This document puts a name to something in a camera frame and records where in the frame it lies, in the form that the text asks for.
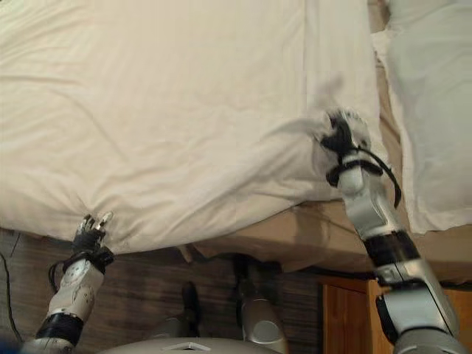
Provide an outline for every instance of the white bed sheet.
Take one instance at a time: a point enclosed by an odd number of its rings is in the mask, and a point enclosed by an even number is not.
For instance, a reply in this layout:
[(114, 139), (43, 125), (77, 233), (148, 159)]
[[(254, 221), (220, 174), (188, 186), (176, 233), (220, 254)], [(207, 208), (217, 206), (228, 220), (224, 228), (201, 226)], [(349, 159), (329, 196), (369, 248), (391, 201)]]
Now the white bed sheet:
[(324, 110), (378, 94), (364, 0), (0, 3), (0, 226), (144, 251), (336, 196)]

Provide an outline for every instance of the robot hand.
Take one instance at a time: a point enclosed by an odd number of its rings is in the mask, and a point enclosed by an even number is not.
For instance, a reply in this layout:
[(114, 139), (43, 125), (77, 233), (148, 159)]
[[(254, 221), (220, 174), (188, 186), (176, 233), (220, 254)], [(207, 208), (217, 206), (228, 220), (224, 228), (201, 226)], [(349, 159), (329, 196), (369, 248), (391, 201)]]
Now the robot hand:
[[(95, 220), (87, 215), (78, 226), (72, 246), (74, 255), (54, 264), (49, 271), (56, 294), (35, 340), (24, 345), (23, 353), (70, 353), (78, 343), (103, 283), (105, 268), (114, 260), (111, 251), (101, 246), (105, 225), (112, 218), (113, 213), (107, 212), (95, 224)], [(59, 264), (63, 264), (64, 275), (57, 289), (54, 275)]]
[(354, 112), (337, 111), (329, 118), (333, 134), (321, 143), (337, 154), (339, 165), (327, 180), (340, 189), (379, 284), (391, 288), (377, 298), (377, 308), (395, 353), (468, 353), (456, 340), (459, 322), (451, 303), (386, 197), (380, 180), (384, 170), (395, 184), (395, 206), (400, 188), (392, 171), (369, 151), (367, 126)]

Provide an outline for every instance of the bed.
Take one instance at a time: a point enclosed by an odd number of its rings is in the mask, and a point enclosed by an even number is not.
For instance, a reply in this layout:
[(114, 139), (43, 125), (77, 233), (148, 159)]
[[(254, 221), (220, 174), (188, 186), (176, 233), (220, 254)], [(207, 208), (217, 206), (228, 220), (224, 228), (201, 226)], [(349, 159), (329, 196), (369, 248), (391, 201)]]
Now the bed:
[[(326, 110), (354, 109), (401, 171), (364, 0), (0, 7), (1, 227), (70, 240), (112, 210), (116, 253), (370, 269), (316, 142)], [(446, 233), (416, 242), (443, 279), (467, 278), (471, 229)]]

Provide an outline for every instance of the wooden furniture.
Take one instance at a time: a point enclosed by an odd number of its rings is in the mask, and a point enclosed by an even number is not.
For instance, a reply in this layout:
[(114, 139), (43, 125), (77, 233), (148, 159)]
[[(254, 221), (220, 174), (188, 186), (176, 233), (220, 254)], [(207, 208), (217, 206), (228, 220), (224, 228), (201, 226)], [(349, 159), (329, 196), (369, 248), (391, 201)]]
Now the wooden furniture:
[[(392, 354), (378, 318), (374, 280), (319, 277), (323, 287), (324, 354)], [(472, 350), (472, 291), (446, 290), (460, 319), (462, 343)]]

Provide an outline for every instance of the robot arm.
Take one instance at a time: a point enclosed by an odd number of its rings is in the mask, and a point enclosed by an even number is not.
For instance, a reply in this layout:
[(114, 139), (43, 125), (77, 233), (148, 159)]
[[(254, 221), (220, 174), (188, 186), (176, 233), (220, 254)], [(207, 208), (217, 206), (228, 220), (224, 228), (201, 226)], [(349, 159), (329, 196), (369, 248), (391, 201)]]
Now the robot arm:
[(35, 339), (24, 345), (23, 353), (64, 354), (77, 345), (103, 283), (105, 267), (113, 262), (110, 250), (100, 247), (104, 226), (112, 216), (107, 213), (94, 227), (94, 219), (87, 215), (79, 225), (73, 244), (75, 254), (63, 261), (60, 288)]
[(456, 340), (459, 322), (451, 303), (388, 201), (381, 168), (366, 154), (366, 125), (348, 111), (331, 114), (330, 121), (335, 133), (322, 145), (338, 155), (339, 166), (327, 180), (341, 191), (378, 283), (390, 287), (376, 305), (395, 353), (468, 353)]

